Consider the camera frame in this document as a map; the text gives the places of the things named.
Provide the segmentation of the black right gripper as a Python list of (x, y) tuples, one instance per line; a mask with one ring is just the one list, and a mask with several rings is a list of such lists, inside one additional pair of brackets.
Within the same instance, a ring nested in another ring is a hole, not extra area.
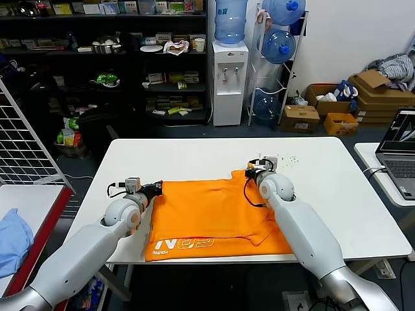
[(247, 163), (247, 168), (244, 171), (244, 176), (247, 179), (256, 179), (258, 174), (265, 171), (264, 159), (253, 159)]

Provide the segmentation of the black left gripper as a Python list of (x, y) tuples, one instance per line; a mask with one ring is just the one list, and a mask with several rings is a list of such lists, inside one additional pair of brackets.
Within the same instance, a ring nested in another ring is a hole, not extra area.
[(145, 197), (147, 198), (147, 201), (150, 203), (153, 198), (162, 195), (163, 193), (162, 186), (163, 186), (162, 181), (158, 181), (155, 183), (149, 183), (141, 187), (141, 193), (145, 195)]

